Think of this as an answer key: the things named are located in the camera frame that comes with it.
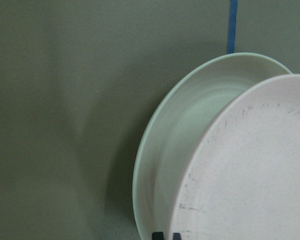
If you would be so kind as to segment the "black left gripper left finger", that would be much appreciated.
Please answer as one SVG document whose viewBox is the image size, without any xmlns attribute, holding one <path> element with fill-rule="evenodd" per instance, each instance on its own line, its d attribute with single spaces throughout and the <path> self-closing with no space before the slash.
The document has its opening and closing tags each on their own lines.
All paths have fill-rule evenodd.
<svg viewBox="0 0 300 240">
<path fill-rule="evenodd" d="M 162 231 L 153 232 L 151 238 L 152 240 L 164 240 L 164 233 Z"/>
</svg>

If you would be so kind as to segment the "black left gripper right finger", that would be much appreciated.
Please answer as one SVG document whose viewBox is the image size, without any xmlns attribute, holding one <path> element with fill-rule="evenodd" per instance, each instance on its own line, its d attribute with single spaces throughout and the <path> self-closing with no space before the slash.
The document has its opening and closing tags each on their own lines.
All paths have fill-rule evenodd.
<svg viewBox="0 0 300 240">
<path fill-rule="evenodd" d="M 174 232 L 172 236 L 172 240 L 182 240 L 182 236 L 179 232 Z"/>
</svg>

